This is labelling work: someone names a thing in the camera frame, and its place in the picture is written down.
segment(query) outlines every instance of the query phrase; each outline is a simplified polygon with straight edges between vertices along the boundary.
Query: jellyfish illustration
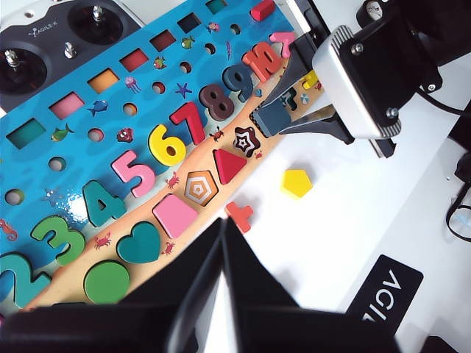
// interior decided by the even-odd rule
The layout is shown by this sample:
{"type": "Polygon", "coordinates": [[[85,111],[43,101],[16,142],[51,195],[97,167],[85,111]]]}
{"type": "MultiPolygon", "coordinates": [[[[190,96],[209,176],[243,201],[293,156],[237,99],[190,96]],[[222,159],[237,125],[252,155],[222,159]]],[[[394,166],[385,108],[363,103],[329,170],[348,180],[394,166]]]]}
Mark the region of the jellyfish illustration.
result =
{"type": "Polygon", "coordinates": [[[130,88],[133,91],[133,93],[141,92],[141,89],[138,86],[138,82],[136,81],[134,77],[131,77],[131,76],[126,77],[126,80],[124,81],[124,83],[126,84],[126,87],[130,88]]]}

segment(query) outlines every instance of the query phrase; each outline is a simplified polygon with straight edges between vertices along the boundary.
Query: screw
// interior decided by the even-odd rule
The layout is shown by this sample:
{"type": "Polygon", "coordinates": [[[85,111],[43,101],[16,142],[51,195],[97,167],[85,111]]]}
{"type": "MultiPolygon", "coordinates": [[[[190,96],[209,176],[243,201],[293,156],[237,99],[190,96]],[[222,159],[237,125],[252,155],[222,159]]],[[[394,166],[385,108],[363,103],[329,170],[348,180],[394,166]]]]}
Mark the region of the screw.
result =
{"type": "Polygon", "coordinates": [[[353,55],[360,55],[363,53],[364,47],[361,43],[356,43],[352,46],[352,54],[353,55]]]}
{"type": "Polygon", "coordinates": [[[388,108],[386,115],[390,119],[397,118],[399,116],[399,110],[397,108],[388,108]]]}

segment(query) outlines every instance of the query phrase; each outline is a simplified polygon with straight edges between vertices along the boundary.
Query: seahorse illustration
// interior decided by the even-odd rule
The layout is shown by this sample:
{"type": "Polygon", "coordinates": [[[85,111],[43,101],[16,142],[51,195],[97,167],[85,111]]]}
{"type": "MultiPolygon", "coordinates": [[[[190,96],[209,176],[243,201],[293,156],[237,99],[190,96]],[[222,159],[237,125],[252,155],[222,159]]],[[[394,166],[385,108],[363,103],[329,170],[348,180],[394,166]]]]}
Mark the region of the seahorse illustration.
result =
{"type": "Polygon", "coordinates": [[[18,233],[4,220],[0,218],[0,228],[3,229],[3,232],[7,234],[7,239],[9,241],[15,241],[18,239],[18,233]]]}

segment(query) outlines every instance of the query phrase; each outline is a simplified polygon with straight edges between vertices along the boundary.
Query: green circle block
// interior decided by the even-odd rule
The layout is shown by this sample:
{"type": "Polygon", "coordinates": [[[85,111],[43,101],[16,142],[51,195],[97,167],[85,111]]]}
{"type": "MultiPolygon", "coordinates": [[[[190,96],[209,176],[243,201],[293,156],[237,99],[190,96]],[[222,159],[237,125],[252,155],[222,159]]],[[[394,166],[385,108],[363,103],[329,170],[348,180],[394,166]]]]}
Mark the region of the green circle block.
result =
{"type": "Polygon", "coordinates": [[[130,287],[130,274],[116,261],[97,263],[88,270],[83,281],[87,297],[95,304],[114,304],[126,295],[130,287]]]}

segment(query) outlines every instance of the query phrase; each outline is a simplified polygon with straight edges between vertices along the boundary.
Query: red triangle block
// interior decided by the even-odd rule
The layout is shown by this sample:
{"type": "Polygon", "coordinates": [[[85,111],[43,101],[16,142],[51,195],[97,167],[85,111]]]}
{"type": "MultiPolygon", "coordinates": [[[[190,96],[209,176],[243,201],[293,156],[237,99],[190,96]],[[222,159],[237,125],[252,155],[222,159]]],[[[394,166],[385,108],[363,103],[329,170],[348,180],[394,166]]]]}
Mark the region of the red triangle block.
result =
{"type": "Polygon", "coordinates": [[[216,167],[218,168],[219,180],[223,185],[229,184],[247,164],[247,160],[244,158],[236,156],[224,149],[215,149],[213,154],[216,167]]]}

